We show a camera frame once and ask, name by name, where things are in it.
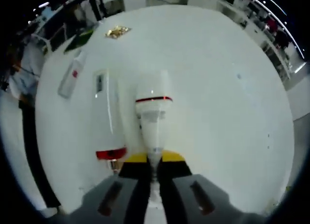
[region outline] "laboratory room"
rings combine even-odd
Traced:
[[[8,220],[310,220],[307,0],[4,1]]]

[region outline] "floor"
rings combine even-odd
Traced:
[[[295,152],[288,186],[292,186],[302,169],[310,148],[310,113],[294,121]]]

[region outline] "person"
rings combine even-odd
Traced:
[[[44,65],[44,54],[33,41],[25,46],[10,46],[7,57],[11,63],[9,89],[22,102],[34,106],[37,84]]]
[[[282,30],[278,30],[276,38],[275,38],[275,42],[274,42],[276,47],[277,48],[285,49],[285,48],[287,48],[289,46],[289,43],[290,43],[290,39],[286,35],[286,33],[284,31],[282,31]]]
[[[266,24],[269,26],[270,33],[274,33],[278,30],[278,25],[273,18],[268,17],[266,20]]]

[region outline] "gold wrapper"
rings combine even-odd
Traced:
[[[130,30],[131,30],[131,28],[127,28],[127,27],[123,27],[123,26],[116,26],[114,29],[111,29],[106,33],[106,37],[117,39],[121,35],[124,35],[126,32],[128,32]]]

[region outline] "white table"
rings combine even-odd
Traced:
[[[278,60],[280,61],[284,72],[288,79],[291,79],[290,71],[286,61],[284,60],[285,56],[283,56],[280,51],[274,46],[273,42],[267,37],[266,33],[262,31],[252,19],[249,19],[244,10],[240,9],[240,7],[236,7],[236,3],[234,5],[226,2],[225,0],[188,0],[188,5],[199,6],[207,9],[216,10],[219,12],[223,11],[223,8],[228,8],[234,13],[234,17],[230,17],[232,21],[235,23],[240,23],[244,20],[247,21],[247,26],[244,28],[244,31],[257,43],[258,46],[262,47],[262,45],[268,45],[269,48],[272,49]]]
[[[105,38],[115,25],[132,30],[117,40]],[[292,115],[273,65],[239,26],[221,13],[178,5],[109,17],[85,46],[84,70],[65,100],[57,89],[75,53],[63,54],[68,44],[46,62],[36,98],[42,164],[66,212],[110,175],[90,139],[93,72],[106,68],[120,79],[130,153],[143,150],[137,81],[166,69],[173,88],[166,148],[181,153],[192,173],[218,185],[243,211],[263,212],[281,198],[294,155]]]

